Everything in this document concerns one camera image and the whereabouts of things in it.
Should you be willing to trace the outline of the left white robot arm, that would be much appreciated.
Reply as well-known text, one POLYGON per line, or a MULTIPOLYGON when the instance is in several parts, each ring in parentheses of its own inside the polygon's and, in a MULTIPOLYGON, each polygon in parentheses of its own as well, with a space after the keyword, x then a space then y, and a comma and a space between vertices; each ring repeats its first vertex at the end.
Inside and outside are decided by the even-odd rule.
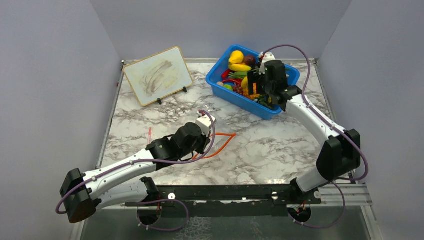
POLYGON ((204 158, 214 144, 215 132, 214 122, 189 122, 175 134, 156 139, 135 155, 113 165, 86 172, 79 168, 70 170, 59 190, 61 200, 56 213, 67 215, 71 224, 86 220, 97 209, 117 204, 116 198, 106 196, 113 188, 138 176, 204 158))

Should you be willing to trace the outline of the green leafy vegetable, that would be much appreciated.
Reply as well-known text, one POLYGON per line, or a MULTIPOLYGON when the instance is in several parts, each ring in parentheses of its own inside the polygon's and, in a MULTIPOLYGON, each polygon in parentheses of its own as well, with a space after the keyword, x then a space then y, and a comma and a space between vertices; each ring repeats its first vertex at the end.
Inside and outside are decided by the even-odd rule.
POLYGON ((247 71, 234 71, 234 72, 230 72, 228 74, 228 78, 229 79, 244 79, 245 77, 247 77, 248 72, 247 71))

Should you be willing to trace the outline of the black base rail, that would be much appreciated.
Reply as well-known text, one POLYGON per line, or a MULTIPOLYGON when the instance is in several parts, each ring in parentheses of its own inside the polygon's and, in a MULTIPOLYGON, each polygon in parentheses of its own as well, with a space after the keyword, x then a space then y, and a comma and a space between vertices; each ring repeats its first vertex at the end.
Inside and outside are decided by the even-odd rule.
POLYGON ((319 205, 317 190, 295 197, 288 184, 159 185, 158 193, 141 203, 130 200, 141 216, 161 218, 285 217, 288 206, 319 205))

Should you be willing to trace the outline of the yellow toy banana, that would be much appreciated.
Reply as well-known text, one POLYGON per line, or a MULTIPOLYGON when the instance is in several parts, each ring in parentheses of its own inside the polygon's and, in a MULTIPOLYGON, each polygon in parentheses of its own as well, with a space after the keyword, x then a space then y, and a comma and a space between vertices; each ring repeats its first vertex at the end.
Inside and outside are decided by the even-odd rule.
POLYGON ((249 65, 244 64, 229 64, 228 68, 234 72, 249 72, 252 70, 249 65))
POLYGON ((246 76, 242 81, 241 81, 241 84, 240 84, 240 86, 243 88, 243 89, 247 89, 248 88, 248 86, 249 86, 249 81, 248 81, 248 77, 246 76))

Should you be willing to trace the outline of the red toy chili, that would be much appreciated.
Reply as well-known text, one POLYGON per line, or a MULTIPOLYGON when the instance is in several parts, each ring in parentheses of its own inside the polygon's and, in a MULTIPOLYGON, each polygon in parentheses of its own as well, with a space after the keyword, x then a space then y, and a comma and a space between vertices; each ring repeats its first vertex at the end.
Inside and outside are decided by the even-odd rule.
POLYGON ((222 83, 233 83, 233 84, 241 84, 242 78, 238 78, 234 71, 228 69, 221 74, 221 82, 222 83))

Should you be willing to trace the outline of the green toy lime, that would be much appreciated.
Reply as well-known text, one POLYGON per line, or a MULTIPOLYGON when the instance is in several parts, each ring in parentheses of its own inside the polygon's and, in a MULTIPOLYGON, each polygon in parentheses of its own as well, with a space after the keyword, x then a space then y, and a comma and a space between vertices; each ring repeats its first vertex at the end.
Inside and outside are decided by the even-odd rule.
POLYGON ((229 85, 229 84, 225 84, 223 87, 225 89, 229 90, 229 91, 233 91, 233 87, 231 85, 229 85))

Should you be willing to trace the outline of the blue plastic bin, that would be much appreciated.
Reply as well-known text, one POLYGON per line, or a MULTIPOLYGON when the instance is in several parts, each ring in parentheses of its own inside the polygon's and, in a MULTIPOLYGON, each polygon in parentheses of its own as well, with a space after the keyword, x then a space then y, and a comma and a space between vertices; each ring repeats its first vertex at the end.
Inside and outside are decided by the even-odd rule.
POLYGON ((218 82, 224 82, 222 74, 229 69, 229 59, 234 51, 241 51, 245 56, 253 55, 256 58, 259 56, 258 52, 246 48, 242 45, 235 44, 230 46, 214 65, 214 67, 212 67, 210 72, 206 75, 206 82, 211 86, 213 94, 218 98, 221 98, 237 107, 242 108, 243 110, 252 113, 257 117, 262 118, 263 120, 270 120, 274 116, 280 114, 282 109, 279 106, 268 108, 254 100, 245 97, 242 94, 236 93, 218 85, 218 82))

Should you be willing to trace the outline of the clear orange zip bag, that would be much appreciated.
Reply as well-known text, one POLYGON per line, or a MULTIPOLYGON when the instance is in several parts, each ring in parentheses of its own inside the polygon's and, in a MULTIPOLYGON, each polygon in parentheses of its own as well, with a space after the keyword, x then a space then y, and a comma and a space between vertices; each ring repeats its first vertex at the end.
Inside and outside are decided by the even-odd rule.
POLYGON ((208 153, 203 157, 203 159, 210 159, 218 154, 220 154, 232 141, 233 138, 237 136, 235 132, 231 130, 229 125, 224 122, 224 120, 214 112, 210 107, 204 105, 203 108, 197 109, 196 111, 197 117, 198 112, 206 114, 210 120, 212 120, 211 116, 216 118, 216 123, 212 123, 212 129, 208 137, 210 140, 214 138, 214 142, 210 142, 206 147, 205 151, 210 149, 208 153))

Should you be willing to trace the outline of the red toy grapes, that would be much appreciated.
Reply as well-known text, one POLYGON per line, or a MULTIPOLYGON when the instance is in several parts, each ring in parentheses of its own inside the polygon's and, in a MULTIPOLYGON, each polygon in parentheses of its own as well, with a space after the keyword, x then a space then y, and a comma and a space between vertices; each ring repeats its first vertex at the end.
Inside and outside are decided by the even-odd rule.
POLYGON ((232 90, 233 90, 233 92, 235 92, 235 93, 237 93, 237 94, 239 94, 239 95, 244 95, 244 89, 241 87, 241 85, 234 85, 234 86, 232 86, 232 90))

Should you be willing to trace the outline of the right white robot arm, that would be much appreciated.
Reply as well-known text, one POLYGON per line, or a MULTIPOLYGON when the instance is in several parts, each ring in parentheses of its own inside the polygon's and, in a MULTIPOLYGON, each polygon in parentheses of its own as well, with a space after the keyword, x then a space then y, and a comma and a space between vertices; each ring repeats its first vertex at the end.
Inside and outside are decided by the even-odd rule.
POLYGON ((321 146, 315 167, 290 181, 288 196, 292 202, 302 203, 318 187, 361 165, 360 134, 331 121, 314 108, 298 86, 289 85, 282 61, 262 63, 247 73, 247 82, 249 93, 266 95, 273 105, 297 119, 321 146))

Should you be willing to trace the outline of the white drawing board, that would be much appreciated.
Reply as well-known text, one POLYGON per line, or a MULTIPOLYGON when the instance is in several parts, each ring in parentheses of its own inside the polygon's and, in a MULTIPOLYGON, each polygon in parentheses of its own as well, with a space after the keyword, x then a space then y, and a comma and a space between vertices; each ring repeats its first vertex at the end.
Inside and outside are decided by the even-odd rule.
POLYGON ((136 99, 143 107, 193 85, 181 49, 177 46, 123 67, 136 99))

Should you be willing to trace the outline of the dark purple passion fruit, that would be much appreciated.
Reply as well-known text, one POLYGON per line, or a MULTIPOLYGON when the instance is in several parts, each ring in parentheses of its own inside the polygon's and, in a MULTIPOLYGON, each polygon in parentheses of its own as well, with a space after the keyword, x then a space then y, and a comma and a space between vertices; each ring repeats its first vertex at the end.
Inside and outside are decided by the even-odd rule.
POLYGON ((257 59, 254 55, 245 55, 243 58, 243 64, 247 65, 247 66, 254 66, 257 62, 257 59))

